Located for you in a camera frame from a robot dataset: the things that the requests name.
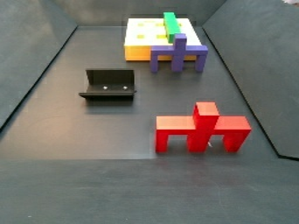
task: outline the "black block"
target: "black block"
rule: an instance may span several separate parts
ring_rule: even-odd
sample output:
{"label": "black block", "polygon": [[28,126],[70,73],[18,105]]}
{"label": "black block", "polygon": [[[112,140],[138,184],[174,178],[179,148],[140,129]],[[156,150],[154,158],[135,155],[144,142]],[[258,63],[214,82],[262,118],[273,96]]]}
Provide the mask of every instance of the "black block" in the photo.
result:
{"label": "black block", "polygon": [[79,93],[86,99],[104,99],[111,97],[134,98],[135,70],[131,69],[88,69],[88,90]]}

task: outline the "gray wall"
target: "gray wall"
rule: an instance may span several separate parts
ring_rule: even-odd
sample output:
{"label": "gray wall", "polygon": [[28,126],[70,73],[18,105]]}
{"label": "gray wall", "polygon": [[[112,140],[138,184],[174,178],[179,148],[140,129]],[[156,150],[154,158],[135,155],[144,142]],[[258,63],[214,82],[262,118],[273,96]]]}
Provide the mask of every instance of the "gray wall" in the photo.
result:
{"label": "gray wall", "polygon": [[0,0],[0,128],[75,28],[48,0]]}
{"label": "gray wall", "polygon": [[229,0],[203,28],[278,153],[299,158],[299,8]]}
{"label": "gray wall", "polygon": [[132,14],[174,11],[203,25],[227,0],[52,0],[79,25],[124,25]]}

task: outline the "red block structure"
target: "red block structure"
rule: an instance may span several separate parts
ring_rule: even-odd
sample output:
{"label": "red block structure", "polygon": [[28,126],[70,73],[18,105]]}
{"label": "red block structure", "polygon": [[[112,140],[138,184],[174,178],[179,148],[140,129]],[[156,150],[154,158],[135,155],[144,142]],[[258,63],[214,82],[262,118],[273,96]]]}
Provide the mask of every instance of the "red block structure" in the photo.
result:
{"label": "red block structure", "polygon": [[197,102],[193,116],[158,116],[155,152],[167,152],[170,135],[186,135],[190,152],[205,152],[213,135],[223,135],[227,152],[238,152],[251,127],[245,116],[222,116],[215,102]]}

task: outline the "block leg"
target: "block leg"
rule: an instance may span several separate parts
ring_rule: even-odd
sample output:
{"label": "block leg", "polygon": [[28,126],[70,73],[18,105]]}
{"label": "block leg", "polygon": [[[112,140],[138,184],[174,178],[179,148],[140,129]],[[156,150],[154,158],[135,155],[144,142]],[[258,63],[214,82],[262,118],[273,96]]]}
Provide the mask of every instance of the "block leg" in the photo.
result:
{"label": "block leg", "polygon": [[187,145],[190,152],[205,152],[209,146],[211,135],[191,134],[187,136]]}
{"label": "block leg", "polygon": [[202,72],[206,65],[207,55],[198,55],[195,60],[195,70],[197,72]]}
{"label": "block leg", "polygon": [[158,55],[151,55],[150,66],[151,66],[151,72],[156,73],[158,72]]}
{"label": "block leg", "polygon": [[238,152],[249,137],[249,133],[231,133],[223,137],[223,144],[227,152]]}
{"label": "block leg", "polygon": [[183,55],[172,56],[172,71],[182,72],[183,71]]}
{"label": "block leg", "polygon": [[158,130],[155,132],[155,152],[156,153],[167,152],[167,144],[168,144],[168,134]]}

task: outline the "purple block structure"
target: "purple block structure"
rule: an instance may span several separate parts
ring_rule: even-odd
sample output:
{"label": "purple block structure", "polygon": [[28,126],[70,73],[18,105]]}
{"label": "purple block structure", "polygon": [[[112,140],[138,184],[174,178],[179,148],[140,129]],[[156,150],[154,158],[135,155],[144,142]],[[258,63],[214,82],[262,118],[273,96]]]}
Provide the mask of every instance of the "purple block structure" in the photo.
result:
{"label": "purple block structure", "polygon": [[183,71],[183,59],[186,55],[195,55],[195,70],[202,72],[209,55],[209,47],[206,45],[187,45],[187,37],[185,33],[174,35],[172,45],[154,45],[151,48],[151,71],[158,72],[158,56],[172,55],[172,71]]}

